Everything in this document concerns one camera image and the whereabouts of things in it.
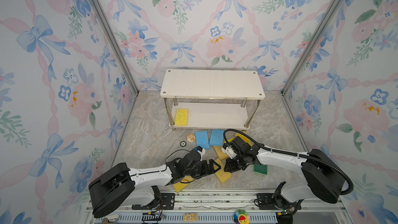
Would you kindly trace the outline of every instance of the floral wallpaper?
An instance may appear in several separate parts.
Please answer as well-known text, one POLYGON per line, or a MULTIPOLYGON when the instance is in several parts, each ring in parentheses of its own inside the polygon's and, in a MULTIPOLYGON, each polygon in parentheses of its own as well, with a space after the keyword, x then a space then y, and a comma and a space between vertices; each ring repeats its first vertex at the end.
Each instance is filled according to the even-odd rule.
POLYGON ((0 223, 79 223, 134 93, 87 0, 0 5, 0 223))
POLYGON ((309 149, 354 182, 355 224, 398 223, 398 0, 345 0, 286 94, 309 149))
POLYGON ((331 2, 99 1, 139 90, 160 90, 168 68, 253 70, 280 90, 331 2))

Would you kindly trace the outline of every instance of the white shelf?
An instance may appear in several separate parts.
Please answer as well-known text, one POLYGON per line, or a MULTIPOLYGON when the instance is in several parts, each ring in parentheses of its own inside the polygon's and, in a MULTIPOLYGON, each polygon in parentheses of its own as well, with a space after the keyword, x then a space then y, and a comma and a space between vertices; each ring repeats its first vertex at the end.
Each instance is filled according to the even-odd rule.
POLYGON ((191 69, 167 69, 160 96, 249 100, 262 100, 265 97, 257 72, 191 69))
POLYGON ((174 120, 179 108, 188 109, 188 125, 173 128, 248 129, 244 127, 248 118, 246 107, 242 108, 240 104, 178 102, 178 106, 172 108, 174 120))

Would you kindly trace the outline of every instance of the blue sponge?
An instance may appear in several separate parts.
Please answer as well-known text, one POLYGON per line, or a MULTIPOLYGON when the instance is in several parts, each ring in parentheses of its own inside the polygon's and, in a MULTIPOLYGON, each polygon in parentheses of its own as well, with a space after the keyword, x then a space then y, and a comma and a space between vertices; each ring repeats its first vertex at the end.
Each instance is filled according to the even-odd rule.
POLYGON ((207 131, 195 132, 195 136, 197 146, 200 146, 203 149, 210 149, 207 131))
POLYGON ((212 130, 210 137, 210 145, 222 146, 224 130, 212 130))

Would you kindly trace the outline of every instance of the green sponge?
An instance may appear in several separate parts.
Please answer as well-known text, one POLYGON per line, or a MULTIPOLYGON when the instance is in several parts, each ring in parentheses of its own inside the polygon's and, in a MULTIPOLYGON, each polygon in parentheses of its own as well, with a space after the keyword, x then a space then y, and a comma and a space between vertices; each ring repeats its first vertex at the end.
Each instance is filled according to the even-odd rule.
POLYGON ((255 164, 253 167, 253 172, 266 175, 267 174, 267 166, 264 164, 255 164))

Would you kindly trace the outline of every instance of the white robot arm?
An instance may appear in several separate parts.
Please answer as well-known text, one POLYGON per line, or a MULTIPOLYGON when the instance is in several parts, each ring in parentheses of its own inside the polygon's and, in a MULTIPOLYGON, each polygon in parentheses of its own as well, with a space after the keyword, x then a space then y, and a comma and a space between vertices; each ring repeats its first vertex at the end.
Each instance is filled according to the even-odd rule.
MULTIPOLYGON (((264 206, 281 210, 296 206, 303 199, 317 197, 328 203, 336 203, 339 195, 353 191, 350 178, 340 170, 323 152, 290 152, 259 144, 243 132, 235 129, 254 144, 251 146, 240 137, 226 141, 222 151, 228 154, 224 171, 245 170, 251 164, 273 165, 301 174, 305 179, 298 182, 281 182, 272 197, 262 202, 264 206), (344 182, 348 188, 344 191, 344 182)), ((183 158, 176 158, 166 164, 149 169, 128 168, 119 163, 98 177, 89 185, 93 214, 95 218, 106 216, 119 206, 133 209, 154 209, 162 201, 157 186, 181 182, 185 176, 199 179, 217 172, 221 167, 214 160, 202 160, 205 150, 198 146, 183 158)))

